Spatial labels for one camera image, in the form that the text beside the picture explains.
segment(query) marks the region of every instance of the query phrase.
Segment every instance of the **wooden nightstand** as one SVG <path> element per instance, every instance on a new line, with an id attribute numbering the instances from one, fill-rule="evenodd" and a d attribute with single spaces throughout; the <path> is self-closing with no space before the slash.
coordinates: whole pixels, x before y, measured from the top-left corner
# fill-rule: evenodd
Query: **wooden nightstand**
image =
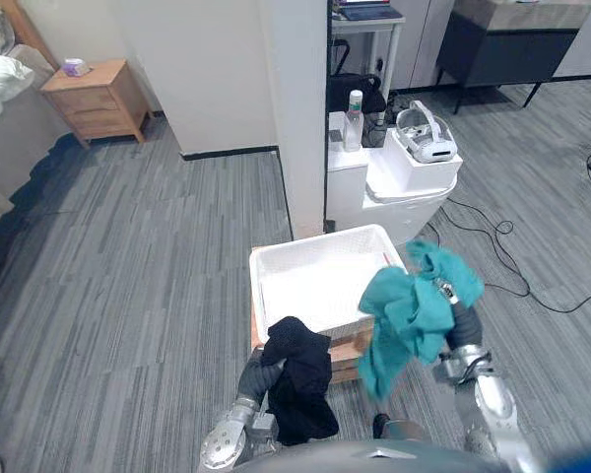
<path id="1" fill-rule="evenodd" d="M 41 88 L 64 116 L 79 143 L 108 136 L 145 137 L 140 126 L 145 114 L 153 117 L 147 101 L 131 76 L 127 61 L 116 59 L 90 65 L 85 76 L 69 77 L 59 70 Z"/>

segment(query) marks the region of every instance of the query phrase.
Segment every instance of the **nightstand drawer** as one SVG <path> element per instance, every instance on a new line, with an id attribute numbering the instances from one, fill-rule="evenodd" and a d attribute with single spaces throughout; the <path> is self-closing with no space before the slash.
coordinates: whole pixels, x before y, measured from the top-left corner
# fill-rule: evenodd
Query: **nightstand drawer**
<path id="1" fill-rule="evenodd" d="M 92 137 L 101 134 L 109 136 L 124 131 L 131 134 L 127 120 L 119 110 L 80 111 L 67 116 L 84 136 Z"/>
<path id="2" fill-rule="evenodd" d="M 87 110 L 117 110 L 118 105 L 105 87 L 54 92 L 52 99 L 66 114 Z"/>

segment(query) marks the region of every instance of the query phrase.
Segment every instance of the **laptop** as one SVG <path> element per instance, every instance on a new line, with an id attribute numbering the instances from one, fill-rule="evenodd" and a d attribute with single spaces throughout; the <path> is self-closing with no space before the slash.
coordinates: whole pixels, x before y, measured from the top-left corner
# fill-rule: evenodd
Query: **laptop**
<path id="1" fill-rule="evenodd" d="M 388 20 L 402 15 L 390 6 L 390 0 L 334 0 L 347 20 Z"/>

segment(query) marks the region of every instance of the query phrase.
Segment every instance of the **black bag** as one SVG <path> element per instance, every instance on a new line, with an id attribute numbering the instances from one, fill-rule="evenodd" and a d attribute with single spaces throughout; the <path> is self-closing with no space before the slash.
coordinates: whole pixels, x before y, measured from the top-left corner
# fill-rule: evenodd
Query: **black bag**
<path id="1" fill-rule="evenodd" d="M 346 111 L 351 91 L 360 90 L 363 93 L 361 111 L 375 113 L 385 111 L 387 103 L 379 91 L 381 80 L 374 74 L 341 74 L 342 66 L 346 62 L 351 47 L 345 39 L 336 39 L 333 47 L 344 47 L 344 54 L 335 74 L 329 77 L 330 96 L 328 97 L 328 111 Z"/>

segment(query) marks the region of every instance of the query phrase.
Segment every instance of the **cabinet leg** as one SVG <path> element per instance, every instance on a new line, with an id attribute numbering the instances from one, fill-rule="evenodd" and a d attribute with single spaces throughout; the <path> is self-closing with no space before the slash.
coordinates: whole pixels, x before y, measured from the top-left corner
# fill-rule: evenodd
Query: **cabinet leg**
<path id="1" fill-rule="evenodd" d="M 145 141 L 147 141 L 147 140 L 145 140 L 145 135 L 143 135 L 142 131 L 140 131 L 140 130 L 136 130 L 136 132 L 134 133 L 134 136 L 138 140 L 138 143 L 144 143 Z"/>
<path id="2" fill-rule="evenodd" d="M 435 80 L 436 85 L 440 84 L 440 81 L 442 80 L 443 75 L 444 75 L 444 69 L 440 67 L 440 69 L 437 71 L 437 79 Z"/>
<path id="3" fill-rule="evenodd" d="M 541 82 L 537 82 L 534 85 L 534 89 L 532 89 L 532 92 L 530 93 L 530 95 L 528 96 L 528 98 L 525 100 L 525 103 L 523 103 L 523 108 L 525 108 L 526 106 L 528 106 L 528 103 L 530 102 L 530 100 L 532 99 L 533 96 L 536 95 L 537 92 L 539 92 L 539 89 L 541 88 Z"/>
<path id="4" fill-rule="evenodd" d="M 455 104 L 455 110 L 453 110 L 453 114 L 457 115 L 457 112 L 460 109 L 460 105 L 462 104 L 462 100 L 464 99 L 464 95 L 466 94 L 466 88 L 460 88 L 460 94 L 457 96 L 457 103 Z"/>
<path id="5" fill-rule="evenodd" d="M 79 142 L 79 144 L 81 146 L 83 146 L 84 150 L 89 150 L 90 149 L 90 143 L 88 143 L 88 141 L 86 141 L 84 138 L 81 137 L 81 135 L 79 135 L 79 133 L 73 133 L 75 135 L 75 138 L 77 138 L 77 141 Z"/>

